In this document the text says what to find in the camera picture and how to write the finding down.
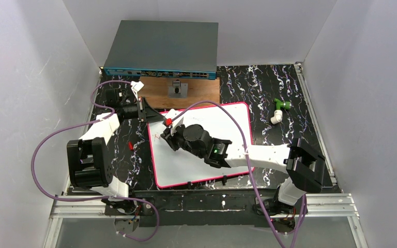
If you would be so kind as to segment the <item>pink framed whiteboard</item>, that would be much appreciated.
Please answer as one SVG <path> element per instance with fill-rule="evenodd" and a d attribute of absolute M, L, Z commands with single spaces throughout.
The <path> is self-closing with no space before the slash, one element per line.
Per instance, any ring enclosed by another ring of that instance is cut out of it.
<path fill-rule="evenodd" d="M 244 135 L 247 144 L 252 144 L 249 107 L 244 102 L 216 106 L 194 107 L 182 115 L 185 126 L 199 124 L 211 137 L 242 144 Z M 156 185 L 169 188 L 185 185 L 189 182 L 203 182 L 220 179 L 223 176 L 238 176 L 248 172 L 247 166 L 235 168 L 213 168 L 191 153 L 179 149 L 173 151 L 160 137 L 165 130 L 162 122 L 148 124 L 151 157 Z"/>

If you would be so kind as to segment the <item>white pipe elbow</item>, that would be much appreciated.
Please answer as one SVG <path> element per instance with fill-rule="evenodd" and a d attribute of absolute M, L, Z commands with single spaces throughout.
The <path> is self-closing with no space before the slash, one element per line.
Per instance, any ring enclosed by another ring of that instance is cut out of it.
<path fill-rule="evenodd" d="M 275 110 L 270 121 L 273 125 L 280 123 L 283 119 L 283 112 L 281 110 Z"/>

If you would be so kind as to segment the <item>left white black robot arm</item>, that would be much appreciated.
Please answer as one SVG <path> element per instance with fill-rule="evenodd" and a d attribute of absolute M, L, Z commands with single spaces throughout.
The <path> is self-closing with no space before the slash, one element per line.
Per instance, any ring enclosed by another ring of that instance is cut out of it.
<path fill-rule="evenodd" d="M 125 200 L 129 196 L 129 186 L 114 176 L 108 143 L 125 120 L 137 119 L 152 123 L 163 121 L 164 117 L 145 98 L 128 103 L 128 96 L 119 89 L 109 89 L 105 96 L 105 104 L 115 110 L 114 115 L 98 115 L 97 123 L 79 139 L 71 140 L 67 144 L 70 183 L 74 188 L 92 190 L 104 195 L 102 201 L 108 206 L 126 208 L 136 205 L 136 202 Z"/>

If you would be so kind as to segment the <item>red marker cap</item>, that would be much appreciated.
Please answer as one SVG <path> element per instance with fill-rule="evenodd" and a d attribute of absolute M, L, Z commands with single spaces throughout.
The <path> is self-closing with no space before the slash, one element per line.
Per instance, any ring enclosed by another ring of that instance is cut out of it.
<path fill-rule="evenodd" d="M 130 151 L 134 150 L 134 145 L 131 142 L 128 142 L 128 147 Z"/>

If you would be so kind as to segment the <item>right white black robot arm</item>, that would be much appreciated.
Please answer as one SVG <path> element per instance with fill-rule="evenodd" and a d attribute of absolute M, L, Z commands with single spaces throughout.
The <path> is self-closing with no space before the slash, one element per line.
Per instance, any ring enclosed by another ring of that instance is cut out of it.
<path fill-rule="evenodd" d="M 239 145 L 211 137 L 198 124 L 167 127 L 161 138 L 173 151 L 187 151 L 214 168 L 248 166 L 287 174 L 274 196 L 275 207 L 290 208 L 306 193 L 320 193 L 325 186 L 325 157 L 301 138 L 283 145 Z"/>

